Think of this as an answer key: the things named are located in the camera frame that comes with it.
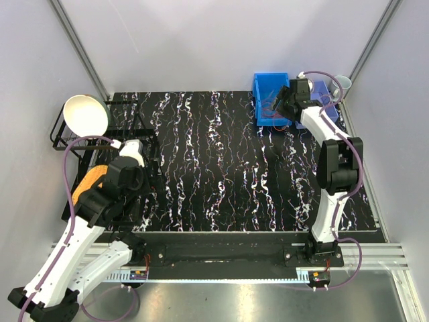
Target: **blue bin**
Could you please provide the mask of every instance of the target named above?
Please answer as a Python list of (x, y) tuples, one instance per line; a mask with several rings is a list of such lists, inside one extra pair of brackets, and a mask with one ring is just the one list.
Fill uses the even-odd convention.
[(255, 117), (258, 126), (290, 126), (292, 121), (284, 117), (272, 118), (276, 114), (269, 108), (283, 85), (289, 86), (285, 72), (255, 74), (253, 96), (255, 97)]
[[(311, 93), (311, 99), (317, 99), (322, 104), (326, 105), (329, 103), (329, 98), (326, 96), (320, 98), (323, 95), (329, 95), (328, 88), (326, 87), (326, 84), (323, 80), (317, 80), (314, 82), (314, 90), (313, 93)], [(325, 111), (331, 121), (335, 123), (339, 117), (338, 111), (336, 110), (335, 106), (331, 106)], [(297, 129), (305, 129), (305, 126), (303, 126), (300, 122), (295, 122), (295, 126)]]

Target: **gray wall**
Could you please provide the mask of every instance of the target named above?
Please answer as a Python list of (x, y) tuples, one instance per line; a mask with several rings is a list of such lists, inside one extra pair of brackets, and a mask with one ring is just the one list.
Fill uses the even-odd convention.
[(96, 91), (46, 0), (3, 0), (0, 30), (0, 320), (16, 321), (7, 295), (34, 277), (65, 228), (50, 128), (67, 98)]
[(352, 71), (388, 0), (62, 0), (107, 90), (251, 89)]
[(404, 1), (347, 97), (382, 216), (429, 315), (429, 2)]

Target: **black mount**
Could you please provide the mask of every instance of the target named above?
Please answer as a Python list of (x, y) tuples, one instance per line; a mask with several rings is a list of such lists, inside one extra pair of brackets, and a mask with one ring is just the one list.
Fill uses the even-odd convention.
[(127, 265), (138, 266), (144, 262), (145, 258), (145, 240), (137, 237), (133, 233), (120, 233), (116, 240), (128, 245), (128, 248), (133, 251), (133, 255)]
[(333, 262), (335, 261), (334, 257), (341, 253), (336, 240), (331, 243), (317, 242), (311, 232), (308, 234), (308, 239), (302, 251), (307, 262), (315, 266), (326, 266), (327, 260)]
[[(79, 311), (79, 304), (77, 303), (78, 294), (77, 290), (72, 292), (67, 288), (66, 295), (60, 304), (53, 307), (45, 307), (45, 304), (42, 302), (36, 305), (32, 301), (25, 311), (30, 314), (30, 317), (35, 322), (70, 322)], [(24, 291), (24, 287), (14, 288), (7, 297), (7, 300), (18, 309), (22, 309), (27, 300), (27, 293)]]
[(341, 247), (336, 246), (335, 251), (332, 253), (326, 253), (323, 255), (313, 256), (314, 258), (308, 257), (307, 244), (303, 246), (286, 246), (283, 250), (284, 260), (286, 267), (327, 267), (327, 260), (329, 259), (330, 267), (343, 267), (343, 253)]

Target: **black marble table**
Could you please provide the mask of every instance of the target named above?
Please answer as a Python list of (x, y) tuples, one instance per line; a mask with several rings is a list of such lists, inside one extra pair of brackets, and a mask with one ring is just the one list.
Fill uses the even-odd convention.
[[(155, 129), (167, 203), (151, 196), (136, 231), (306, 231), (316, 219), (319, 147), (306, 129), (255, 125), (251, 92), (116, 93)], [(341, 117), (337, 122), (345, 129)], [(364, 188), (340, 230), (375, 230)]]

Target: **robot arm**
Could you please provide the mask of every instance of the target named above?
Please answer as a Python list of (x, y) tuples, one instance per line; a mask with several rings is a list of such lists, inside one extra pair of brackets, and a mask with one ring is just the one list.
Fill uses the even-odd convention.
[(321, 198), (305, 251), (307, 260), (317, 262), (335, 253), (337, 242), (332, 231), (338, 235), (341, 214), (348, 199), (345, 195), (355, 188), (359, 178), (358, 162), (344, 140), (355, 147), (360, 159), (363, 142), (341, 131), (322, 110), (320, 102), (310, 99), (306, 78), (292, 79), (290, 87), (283, 86), (272, 108), (291, 121), (301, 122), (321, 147), (316, 175), (322, 189)]
[(123, 265), (138, 264), (144, 259), (144, 241), (132, 233), (123, 233), (108, 250), (76, 272), (98, 236), (114, 219), (122, 216), (125, 204), (149, 193), (141, 151), (139, 140), (125, 143), (119, 157), (109, 164), (102, 187), (93, 186), (79, 196), (72, 237), (67, 242), (72, 225), (70, 218), (42, 269), (25, 288), (15, 288), (10, 293), (9, 301), (20, 309), (34, 294), (25, 310), (34, 321), (71, 321), (86, 296), (106, 276)]

